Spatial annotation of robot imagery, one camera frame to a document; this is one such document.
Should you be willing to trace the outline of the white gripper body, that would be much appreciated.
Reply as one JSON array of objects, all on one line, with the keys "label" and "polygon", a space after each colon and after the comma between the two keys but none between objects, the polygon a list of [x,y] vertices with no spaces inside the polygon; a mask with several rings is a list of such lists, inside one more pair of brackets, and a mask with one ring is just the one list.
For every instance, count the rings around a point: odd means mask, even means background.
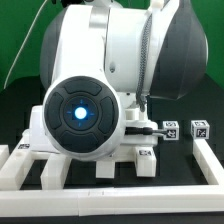
[{"label": "white gripper body", "polygon": [[41,106],[32,108],[29,124],[29,140],[32,151],[61,154],[114,154],[124,146],[155,147],[158,144],[158,136],[156,134],[122,134],[120,133],[120,128],[117,128],[113,135],[100,147],[97,146],[98,140],[94,134],[78,138],[65,135],[65,142],[69,146],[74,147],[74,149],[65,149],[46,133],[42,115]]}]

